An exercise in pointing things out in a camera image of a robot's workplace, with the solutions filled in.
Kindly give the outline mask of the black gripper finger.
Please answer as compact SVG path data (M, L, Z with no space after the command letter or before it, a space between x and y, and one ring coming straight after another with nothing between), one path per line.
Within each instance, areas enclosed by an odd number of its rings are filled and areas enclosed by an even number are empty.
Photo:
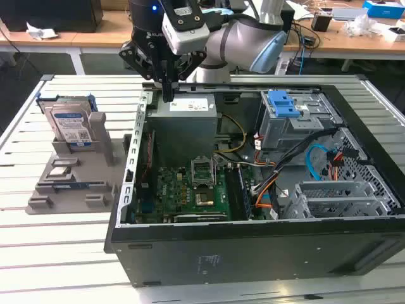
M168 101L172 102L178 81L185 80L207 57L205 51L174 55L168 62Z
M162 92L164 102L169 102L168 61L156 42L147 42L143 51L134 41L128 41L119 55L124 62L138 72L144 79L156 82Z

